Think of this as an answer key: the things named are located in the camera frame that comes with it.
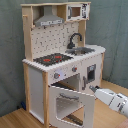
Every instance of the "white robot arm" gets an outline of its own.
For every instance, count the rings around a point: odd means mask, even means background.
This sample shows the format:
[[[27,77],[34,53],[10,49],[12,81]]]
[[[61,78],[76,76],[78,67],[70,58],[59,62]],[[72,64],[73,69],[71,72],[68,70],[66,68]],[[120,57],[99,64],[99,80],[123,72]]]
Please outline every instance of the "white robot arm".
[[[99,87],[89,87],[93,92],[96,98],[101,100],[106,105],[109,105],[109,108],[119,112],[120,114],[126,116],[128,118],[128,97],[109,89],[102,89]]]

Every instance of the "wooden frame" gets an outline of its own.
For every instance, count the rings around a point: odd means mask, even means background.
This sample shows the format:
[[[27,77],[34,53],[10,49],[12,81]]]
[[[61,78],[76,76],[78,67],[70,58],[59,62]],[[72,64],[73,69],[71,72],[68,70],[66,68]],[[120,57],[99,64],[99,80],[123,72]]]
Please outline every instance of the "wooden frame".
[[[104,53],[102,53],[102,64],[101,64],[101,75],[100,75],[101,81],[102,81],[103,65],[104,65]]]
[[[49,87],[48,73],[43,72],[44,127],[49,128]]]
[[[30,110],[30,90],[29,90],[29,74],[28,65],[23,63],[24,66],[24,81],[25,81],[25,94],[26,94],[26,111],[29,113]]]
[[[43,4],[22,4],[22,17],[23,17],[23,30],[24,30],[24,44],[25,44],[25,57],[29,61],[33,61],[33,46],[32,46],[32,37],[31,31],[34,29],[35,25],[33,20],[35,15],[39,15],[39,7],[45,5],[55,5],[57,6],[57,15],[66,20],[66,6],[67,4],[80,4],[80,3],[91,3],[91,2],[68,2],[68,3],[43,3]],[[86,31],[86,20],[74,20],[79,22],[78,32],[82,35],[82,42],[78,39],[78,46],[85,46],[85,31]]]

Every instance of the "toy kitchen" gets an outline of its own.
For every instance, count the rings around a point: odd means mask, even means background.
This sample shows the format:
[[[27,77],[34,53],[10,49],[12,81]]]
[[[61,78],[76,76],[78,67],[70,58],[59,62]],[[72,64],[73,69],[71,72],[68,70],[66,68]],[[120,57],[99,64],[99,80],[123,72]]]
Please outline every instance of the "toy kitchen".
[[[22,4],[26,110],[42,127],[93,128],[105,49],[85,44],[90,2]],[[83,109],[79,119],[74,112]]]

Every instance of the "white cabinet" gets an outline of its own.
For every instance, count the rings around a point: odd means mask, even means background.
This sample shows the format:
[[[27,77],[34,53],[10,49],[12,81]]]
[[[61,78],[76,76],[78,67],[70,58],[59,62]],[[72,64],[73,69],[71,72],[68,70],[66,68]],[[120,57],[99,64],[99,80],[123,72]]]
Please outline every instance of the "white cabinet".
[[[85,59],[82,62],[80,92],[93,94],[89,89],[90,85],[100,86],[102,72],[102,54]]]

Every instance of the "open oven door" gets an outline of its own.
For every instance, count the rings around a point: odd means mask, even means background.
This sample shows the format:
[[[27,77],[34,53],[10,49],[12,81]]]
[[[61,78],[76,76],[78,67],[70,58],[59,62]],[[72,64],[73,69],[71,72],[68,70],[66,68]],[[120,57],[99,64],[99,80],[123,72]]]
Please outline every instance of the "open oven door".
[[[79,109],[80,106],[78,103],[84,107],[82,125],[63,120],[64,117]],[[93,128],[94,104],[94,96],[50,86],[49,122],[57,128]]]

